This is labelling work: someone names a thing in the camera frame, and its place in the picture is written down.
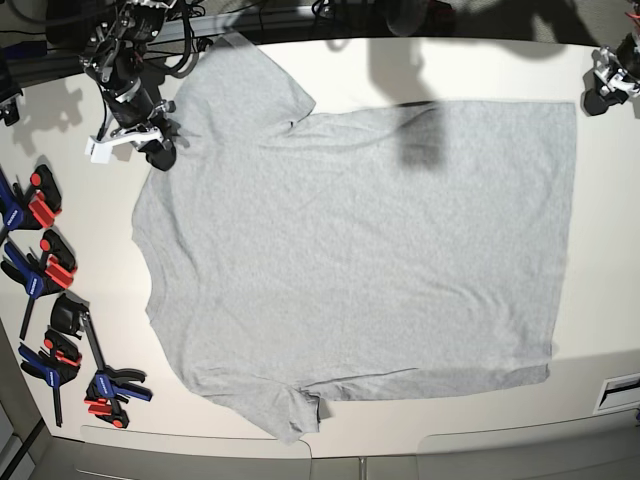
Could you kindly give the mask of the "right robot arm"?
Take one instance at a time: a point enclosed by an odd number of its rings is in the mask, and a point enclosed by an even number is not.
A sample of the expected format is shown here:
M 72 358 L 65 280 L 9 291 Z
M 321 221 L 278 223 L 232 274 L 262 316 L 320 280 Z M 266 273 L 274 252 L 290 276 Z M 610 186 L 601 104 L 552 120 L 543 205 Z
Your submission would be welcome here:
M 143 85 L 143 55 L 156 39 L 173 1 L 125 1 L 113 17 L 98 24 L 80 57 L 84 72 L 100 91 L 105 115 L 85 154 L 106 164 L 113 149 L 130 144 L 160 171 L 176 161 L 173 129 L 167 115 L 175 103 L 154 99 Z

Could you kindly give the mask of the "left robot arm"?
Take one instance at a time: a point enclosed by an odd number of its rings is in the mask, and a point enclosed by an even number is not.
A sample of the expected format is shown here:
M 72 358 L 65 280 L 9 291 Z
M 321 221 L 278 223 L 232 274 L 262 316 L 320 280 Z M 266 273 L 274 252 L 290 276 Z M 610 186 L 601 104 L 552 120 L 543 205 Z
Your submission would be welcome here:
M 589 116 L 605 114 L 610 107 L 639 97 L 639 3 L 625 15 L 633 30 L 615 49 L 603 46 L 595 52 L 593 85 L 585 92 L 583 108 Z

